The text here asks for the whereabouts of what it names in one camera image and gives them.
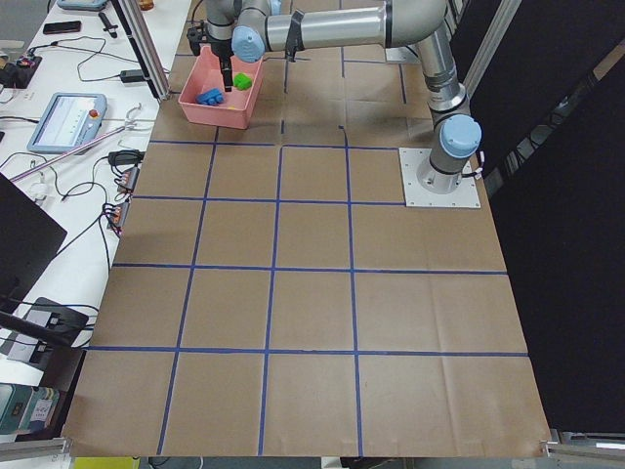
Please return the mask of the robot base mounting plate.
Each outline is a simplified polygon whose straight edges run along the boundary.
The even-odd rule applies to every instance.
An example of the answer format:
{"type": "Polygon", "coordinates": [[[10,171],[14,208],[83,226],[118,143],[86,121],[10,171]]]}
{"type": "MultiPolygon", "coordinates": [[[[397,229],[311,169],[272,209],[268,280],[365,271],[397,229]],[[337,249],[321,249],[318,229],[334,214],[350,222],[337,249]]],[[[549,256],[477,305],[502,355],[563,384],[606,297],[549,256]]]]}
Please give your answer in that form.
{"type": "Polygon", "coordinates": [[[465,178],[471,170],[466,161],[460,173],[445,175],[431,164],[430,149],[399,148],[404,203],[410,208],[480,209],[477,181],[465,178]]]}

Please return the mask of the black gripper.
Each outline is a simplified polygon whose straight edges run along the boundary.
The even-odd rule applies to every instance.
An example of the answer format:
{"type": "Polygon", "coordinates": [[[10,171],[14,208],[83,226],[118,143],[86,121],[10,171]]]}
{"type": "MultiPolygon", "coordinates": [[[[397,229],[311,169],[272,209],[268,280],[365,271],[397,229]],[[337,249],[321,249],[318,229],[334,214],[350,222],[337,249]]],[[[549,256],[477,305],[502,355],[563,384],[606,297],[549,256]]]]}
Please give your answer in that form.
{"type": "Polygon", "coordinates": [[[211,40],[211,51],[220,59],[220,70],[223,78],[224,90],[230,92],[232,89],[232,48],[231,40],[211,40]]]}

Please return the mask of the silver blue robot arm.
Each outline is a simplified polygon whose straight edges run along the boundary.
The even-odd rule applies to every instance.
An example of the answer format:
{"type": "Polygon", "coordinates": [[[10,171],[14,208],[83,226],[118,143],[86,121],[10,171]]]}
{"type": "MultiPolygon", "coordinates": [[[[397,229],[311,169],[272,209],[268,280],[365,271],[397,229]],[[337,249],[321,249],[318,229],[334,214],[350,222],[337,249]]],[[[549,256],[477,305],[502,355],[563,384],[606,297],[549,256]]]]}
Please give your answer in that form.
{"type": "Polygon", "coordinates": [[[300,52],[376,45],[405,50],[421,66],[434,126],[430,155],[416,178],[427,191],[449,194],[467,178],[465,165],[482,132],[470,116],[445,24],[443,1],[383,1],[377,6],[304,12],[281,11],[278,1],[207,1],[205,17],[187,30],[194,55],[203,45],[218,58],[223,83],[233,85],[232,59],[253,64],[269,52],[294,62],[300,52]]]}

